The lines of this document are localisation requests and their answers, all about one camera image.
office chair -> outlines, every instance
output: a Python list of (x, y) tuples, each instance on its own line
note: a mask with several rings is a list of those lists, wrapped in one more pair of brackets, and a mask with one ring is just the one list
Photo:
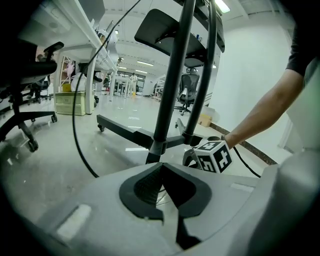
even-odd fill
[(42, 91), (48, 90), (50, 85), (50, 77), (47, 76), (46, 78), (41, 79), (40, 81), (37, 81), (30, 85), (30, 94), (34, 93), (34, 98), (30, 98), (28, 105), (30, 105), (30, 102), (38, 102), (41, 103), (41, 99), (49, 99), (51, 101), (51, 95), (41, 95)]
[(31, 152), (34, 152), (38, 149), (38, 143), (24, 121), (31, 120), (34, 122), (36, 118), (45, 116), (51, 116), (53, 123), (58, 121), (54, 111), (20, 112), (19, 106), (23, 102), (22, 91), (26, 86), (38, 82), (56, 71), (57, 63), (51, 60), (51, 58), (53, 53), (60, 50), (63, 46), (64, 44), (62, 42), (57, 42), (49, 46), (44, 50), (46, 61), (36, 62), (37, 46), (23, 40), (17, 42), (17, 47), (22, 52), (19, 61), (20, 76), (0, 87), (1, 99), (11, 97), (14, 115), (0, 127), (0, 142), (6, 139), (6, 135), (15, 126), (18, 126), (29, 138), (29, 149)]
[(187, 68), (186, 74), (181, 76), (180, 81), (180, 91), (178, 96), (178, 102), (182, 103), (182, 106), (175, 106), (175, 110), (179, 110), (181, 116), (185, 112), (191, 113), (188, 109), (191, 104), (195, 102), (196, 89), (200, 76), (198, 75), (198, 70), (196, 68)]

wire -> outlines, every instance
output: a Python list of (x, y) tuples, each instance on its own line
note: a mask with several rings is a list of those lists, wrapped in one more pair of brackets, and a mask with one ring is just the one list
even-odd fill
[(258, 178), (261, 178), (261, 176), (258, 173), (256, 173), (254, 170), (252, 170), (250, 168), (250, 166), (242, 159), (242, 157), (240, 156), (240, 154), (235, 146), (233, 147), (233, 149), (234, 149), (235, 153), (237, 154), (237, 156), (240, 158), (241, 162), (245, 165), (245, 167), (247, 167), (249, 169), (249, 171), (252, 172), (255, 176), (257, 176)]
[(75, 92), (74, 92), (74, 99), (73, 99), (73, 107), (72, 107), (72, 129), (73, 129), (73, 137), (74, 137), (74, 142), (76, 145), (76, 149), (78, 150), (78, 153), (84, 163), (84, 165), (87, 167), (87, 169), (89, 170), (89, 172), (93, 175), (93, 177), (98, 178), (99, 175), (95, 173), (95, 171), (91, 168), (90, 164), (87, 162), (84, 154), (81, 151), (80, 145), (79, 145), (79, 141), (78, 141), (78, 137), (77, 137), (77, 132), (76, 132), (76, 119), (75, 119), (75, 112), (76, 112), (76, 94), (78, 92), (78, 88), (79, 88), (79, 83), (81, 80), (81, 77), (84, 75), (84, 70), (86, 70), (86, 68), (93, 62), (93, 60), (95, 59), (95, 57), (98, 55), (98, 53), (100, 52), (100, 50), (105, 46), (105, 44), (109, 41), (109, 38), (112, 34), (112, 32), (114, 31), (114, 29), (116, 28), (116, 26), (118, 26), (118, 24), (127, 16), (127, 14), (129, 12), (131, 12), (131, 10), (140, 2), (141, 0), (138, 0), (119, 20), (118, 22), (113, 26), (113, 28), (111, 29), (109, 35), (107, 36), (107, 38), (104, 40), (103, 44), (100, 46), (100, 48), (96, 51), (96, 53), (93, 55), (93, 57), (90, 59), (90, 61), (85, 65), (85, 68), (82, 70), (78, 82), (76, 83), (76, 87), (75, 87)]

caster wheel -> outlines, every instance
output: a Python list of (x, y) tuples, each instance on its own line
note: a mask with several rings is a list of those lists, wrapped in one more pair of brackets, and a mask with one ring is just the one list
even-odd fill
[(103, 132), (105, 130), (105, 128), (101, 124), (98, 124), (98, 128), (100, 129), (100, 132)]
[(51, 121), (52, 121), (52, 123), (55, 123), (58, 121), (58, 118), (55, 114), (51, 116)]
[(35, 140), (29, 140), (28, 146), (31, 153), (35, 152), (39, 148), (38, 143)]

gray tiled floor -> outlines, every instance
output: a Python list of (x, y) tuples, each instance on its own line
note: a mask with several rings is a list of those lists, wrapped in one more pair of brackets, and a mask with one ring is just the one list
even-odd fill
[[(127, 99), (114, 97), (113, 101), (109, 101), (106, 95), (100, 95), (99, 98), (99, 104), (92, 115), (76, 117), (76, 131), (85, 158), (100, 176), (143, 165), (148, 151), (135, 150), (140, 147), (107, 129), (101, 133), (96, 115), (101, 114), (122, 125), (136, 127), (133, 129), (141, 127), (153, 132), (159, 102), (142, 96)], [(21, 107), (21, 111), (53, 109), (53, 100)], [(11, 112), (6, 113), (0, 125), (11, 115)], [(39, 144), (38, 151), (34, 153), (27, 149), (27, 139), (17, 127), (7, 135), (5, 142), (0, 143), (1, 181), (16, 210), (32, 222), (36, 222), (50, 207), (94, 179), (77, 152), (71, 116), (57, 116), (57, 123), (51, 123), (50, 116), (38, 118), (34, 123), (26, 122)], [(174, 111), (168, 136), (179, 134), (175, 128), (177, 118), (186, 124), (189, 114), (180, 116), (178, 110)], [(201, 125), (197, 125), (195, 132), (203, 136), (221, 135)], [(161, 161), (181, 164), (183, 154), (189, 148), (187, 145), (169, 148)], [(261, 174), (267, 165), (243, 147), (239, 146), (238, 150), (243, 159)], [(225, 174), (253, 176), (234, 152), (232, 157), (234, 163)]]

desk leg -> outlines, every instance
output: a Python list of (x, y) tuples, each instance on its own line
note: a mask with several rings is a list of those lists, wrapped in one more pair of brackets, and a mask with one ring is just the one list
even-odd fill
[(61, 51), (59, 51), (57, 56), (57, 61), (56, 61), (57, 67), (53, 77), (53, 100), (54, 100), (55, 112), (57, 112), (56, 93), (58, 93), (60, 90), (60, 83), (61, 83), (60, 79), (61, 79), (61, 72), (63, 67), (63, 63), (62, 63), (63, 60), (64, 60), (64, 55)]
[(118, 83), (118, 89), (116, 92), (119, 94), (119, 96), (121, 96), (120, 83)]
[(113, 97), (114, 97), (116, 75), (117, 75), (117, 72), (114, 72), (114, 71), (113, 71), (113, 72), (112, 72), (111, 86), (110, 86), (110, 99), (109, 99), (110, 102), (112, 102), (112, 99), (113, 99)]
[[(90, 59), (95, 55), (97, 49), (93, 48), (91, 51)], [(92, 95), (92, 80), (94, 78), (95, 66), (96, 66), (97, 56), (94, 57), (91, 64), (88, 66), (88, 70), (86, 73), (86, 84), (85, 84), (85, 113), (87, 115), (91, 115), (94, 107), (94, 97)]]
[(124, 90), (124, 98), (127, 98), (127, 92), (128, 92), (128, 80), (125, 82), (125, 90)]

